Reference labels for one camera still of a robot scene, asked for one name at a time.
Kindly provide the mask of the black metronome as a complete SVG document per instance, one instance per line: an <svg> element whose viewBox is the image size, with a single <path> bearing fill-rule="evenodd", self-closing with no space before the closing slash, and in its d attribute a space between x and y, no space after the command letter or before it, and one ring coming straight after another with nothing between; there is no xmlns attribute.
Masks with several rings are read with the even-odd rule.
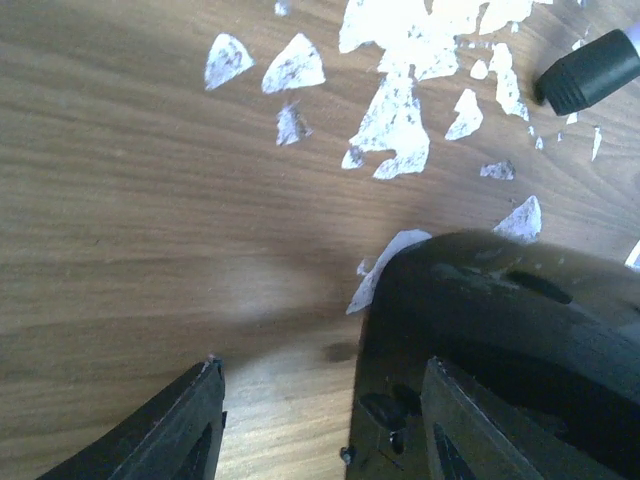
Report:
<svg viewBox="0 0 640 480"><path fill-rule="evenodd" d="M359 344L349 479L433 479L427 363L463 370L563 443L639 475L639 276L491 232L431 236L382 269Z"/></svg>

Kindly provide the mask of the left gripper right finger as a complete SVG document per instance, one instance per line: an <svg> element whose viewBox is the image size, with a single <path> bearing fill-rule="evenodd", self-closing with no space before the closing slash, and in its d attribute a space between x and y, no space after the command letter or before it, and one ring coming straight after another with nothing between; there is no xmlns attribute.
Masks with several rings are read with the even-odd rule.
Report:
<svg viewBox="0 0 640 480"><path fill-rule="evenodd" d="M421 401L433 479L619 477L436 357L427 363Z"/></svg>

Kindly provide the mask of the white music stand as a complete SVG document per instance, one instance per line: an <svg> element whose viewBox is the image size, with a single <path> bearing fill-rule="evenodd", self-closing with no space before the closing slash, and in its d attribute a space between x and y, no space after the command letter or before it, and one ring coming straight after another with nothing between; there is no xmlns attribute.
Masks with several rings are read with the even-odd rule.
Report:
<svg viewBox="0 0 640 480"><path fill-rule="evenodd" d="M594 106L639 77L639 25L615 29L552 64L533 85L534 99L558 116Z"/></svg>

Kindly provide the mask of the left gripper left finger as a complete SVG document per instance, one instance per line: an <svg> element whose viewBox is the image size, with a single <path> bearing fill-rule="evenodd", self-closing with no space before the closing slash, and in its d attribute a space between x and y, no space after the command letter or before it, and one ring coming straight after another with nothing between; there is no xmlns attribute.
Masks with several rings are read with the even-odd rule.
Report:
<svg viewBox="0 0 640 480"><path fill-rule="evenodd" d="M223 363L197 363L43 479L213 479L227 412Z"/></svg>

